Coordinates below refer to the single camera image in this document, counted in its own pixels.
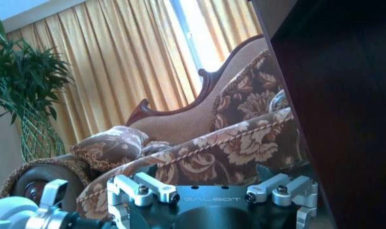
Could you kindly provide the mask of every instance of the floral upholstery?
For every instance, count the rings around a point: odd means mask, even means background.
[[[86,160],[91,168],[107,172],[143,157],[143,144],[150,136],[127,126],[116,126],[82,141],[72,154]]]
[[[216,98],[211,130],[267,114],[271,101],[281,90],[280,68],[271,51],[265,50]]]
[[[308,162],[280,68],[268,50],[223,89],[209,123],[209,134],[176,146],[150,141],[147,134],[123,126],[75,146],[74,154],[104,172],[78,198],[80,214],[107,220],[108,179],[130,176],[148,165],[159,165],[156,178],[164,183],[223,185],[255,183],[257,164],[291,170]]]
[[[289,169],[300,165],[299,132],[291,108],[265,114],[201,136],[112,169],[78,198],[78,211],[87,218],[108,219],[107,181],[158,164],[156,178],[167,184],[248,184],[257,180],[259,163]]]

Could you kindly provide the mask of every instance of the dark wooden panel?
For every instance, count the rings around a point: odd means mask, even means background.
[[[337,226],[382,228],[386,1],[299,0],[271,43]]]

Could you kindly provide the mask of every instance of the bolt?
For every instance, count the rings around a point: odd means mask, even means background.
[[[147,185],[140,185],[140,195],[146,195],[150,192],[150,188]]]
[[[280,194],[288,195],[288,187],[287,187],[287,185],[280,185],[280,186],[277,187],[277,192],[279,192]]]
[[[252,192],[245,194],[245,201],[248,203],[253,203],[256,201],[256,199],[257,199],[257,197],[256,197],[256,195]]]
[[[179,201],[180,201],[180,195],[177,193],[173,193],[171,195],[171,203],[177,204]]]

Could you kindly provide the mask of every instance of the carved wooden trim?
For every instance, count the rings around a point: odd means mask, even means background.
[[[188,106],[185,106],[177,110],[173,110],[173,111],[155,111],[148,107],[148,105],[150,105],[148,99],[144,99],[131,114],[131,117],[130,117],[128,122],[127,122],[127,126],[131,126],[135,122],[138,122],[143,118],[152,117],[152,116],[173,115],[173,114],[181,113],[181,112],[195,108],[205,100],[207,96],[213,91],[213,89],[217,85],[217,82],[223,76],[223,73],[227,69],[227,66],[229,65],[235,55],[239,53],[239,51],[244,48],[244,46],[247,44],[249,44],[252,41],[261,39],[261,38],[264,38],[263,34],[257,35],[257,36],[249,38],[247,41],[244,41],[237,46],[237,48],[232,51],[232,53],[231,53],[228,59],[225,60],[221,68],[216,72],[208,72],[205,69],[199,70],[199,75],[204,79],[203,80],[203,89],[201,89],[201,92],[200,92],[196,100]]]

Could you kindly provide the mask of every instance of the wooden furniture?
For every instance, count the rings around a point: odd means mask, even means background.
[[[227,69],[227,66],[229,65],[236,54],[252,41],[261,39],[261,38],[264,38],[263,34],[257,35],[257,36],[249,38],[247,41],[244,41],[237,46],[237,48],[232,51],[232,53],[231,53],[228,59],[225,60],[221,68],[216,72],[208,72],[205,69],[199,70],[199,75],[203,77],[203,89],[201,89],[201,92],[200,92],[196,100],[188,106],[185,106],[175,111],[156,111],[148,107],[150,101],[148,101],[148,99],[144,99],[131,114],[131,117],[127,121],[127,126],[131,126],[136,121],[142,120],[143,118],[152,117],[152,116],[173,115],[173,114],[181,113],[181,112],[195,108],[205,100],[205,98],[208,97],[208,95],[213,91],[216,84],[219,83],[219,80],[220,80],[223,73]]]
[[[335,223],[384,228],[386,1],[253,4]]]

